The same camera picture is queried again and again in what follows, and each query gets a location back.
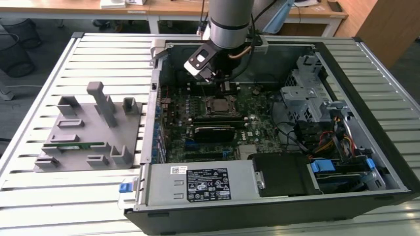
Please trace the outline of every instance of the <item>floor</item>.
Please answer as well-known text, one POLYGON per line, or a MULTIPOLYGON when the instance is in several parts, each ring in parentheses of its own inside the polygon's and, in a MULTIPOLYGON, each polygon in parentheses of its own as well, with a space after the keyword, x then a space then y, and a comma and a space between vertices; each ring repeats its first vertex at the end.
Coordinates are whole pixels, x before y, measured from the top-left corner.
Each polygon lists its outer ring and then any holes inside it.
MULTIPOLYGON (((42 85, 55 61, 65 48, 70 35, 75 31, 99 32, 89 20, 65 20, 63 27, 58 28, 58 20, 34 20, 37 32, 42 40, 42 45, 27 51, 37 70, 22 78, 9 78, 0 71, 0 80, 6 86, 15 85, 42 85)), ((193 33, 195 25, 191 23, 186 27, 177 22, 170 28, 165 23, 161 24, 161 33, 193 33)), ((135 22, 133 25, 123 25, 121 32, 147 33, 146 22, 135 22)), ((391 67, 390 72, 397 78, 407 92, 417 102, 420 102, 420 43, 413 43, 403 56, 391 67)), ((30 104, 41 88, 37 87, 13 87, 9 88, 14 93, 11 101, 0 100, 0 138, 11 138, 21 120, 27 112, 30 104)), ((0 142, 0 154, 6 148, 6 143, 0 142)))

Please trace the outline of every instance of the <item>copper pipe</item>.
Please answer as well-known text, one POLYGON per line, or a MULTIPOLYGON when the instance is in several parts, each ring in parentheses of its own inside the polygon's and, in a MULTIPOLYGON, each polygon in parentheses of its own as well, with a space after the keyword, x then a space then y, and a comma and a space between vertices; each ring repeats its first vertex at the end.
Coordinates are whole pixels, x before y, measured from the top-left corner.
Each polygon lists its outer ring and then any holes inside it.
POLYGON ((247 46, 247 47, 241 51, 241 53, 238 53, 237 55, 229 54, 227 56, 229 56, 230 59, 238 59, 238 58, 241 58, 241 57, 250 51, 250 49, 251 49, 251 46, 247 46))

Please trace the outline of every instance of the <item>white label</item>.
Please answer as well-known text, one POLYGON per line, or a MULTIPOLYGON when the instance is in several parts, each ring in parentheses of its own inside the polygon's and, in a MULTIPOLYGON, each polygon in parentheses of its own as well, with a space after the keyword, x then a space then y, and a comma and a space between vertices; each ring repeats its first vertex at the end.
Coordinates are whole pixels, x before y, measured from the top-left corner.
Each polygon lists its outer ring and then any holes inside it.
POLYGON ((218 192, 218 195, 229 195, 230 194, 230 192, 229 191, 219 191, 218 192))
POLYGON ((126 11, 127 13, 145 14, 145 11, 126 11))
POLYGON ((187 166, 170 166, 170 175, 186 174, 187 166))

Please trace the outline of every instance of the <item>green circuit board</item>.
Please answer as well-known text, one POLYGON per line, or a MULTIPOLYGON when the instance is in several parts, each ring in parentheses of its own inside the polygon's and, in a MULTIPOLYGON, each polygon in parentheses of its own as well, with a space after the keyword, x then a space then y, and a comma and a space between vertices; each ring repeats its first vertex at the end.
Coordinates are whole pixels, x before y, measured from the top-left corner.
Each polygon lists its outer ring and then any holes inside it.
POLYGON ((269 92, 251 93, 253 85, 239 85, 239 92, 231 95, 235 111, 247 118, 245 129, 235 129, 233 141, 227 143, 195 144, 190 138, 191 131, 187 118, 205 113, 207 97, 190 96, 177 89, 169 94, 171 112, 166 118, 166 163, 206 161, 185 159, 187 154, 222 153, 222 160, 238 160, 238 145, 255 145, 258 153, 281 152, 278 134, 270 121, 269 92))

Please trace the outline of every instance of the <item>screw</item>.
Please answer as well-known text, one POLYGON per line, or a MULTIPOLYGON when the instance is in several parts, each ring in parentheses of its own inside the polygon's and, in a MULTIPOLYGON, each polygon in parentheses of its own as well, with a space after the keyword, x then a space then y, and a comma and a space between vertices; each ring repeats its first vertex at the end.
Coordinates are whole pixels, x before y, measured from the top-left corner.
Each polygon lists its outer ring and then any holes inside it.
POLYGON ((263 188, 263 186, 262 186, 262 184, 259 182, 255 183, 255 186, 257 186, 258 189, 263 188))

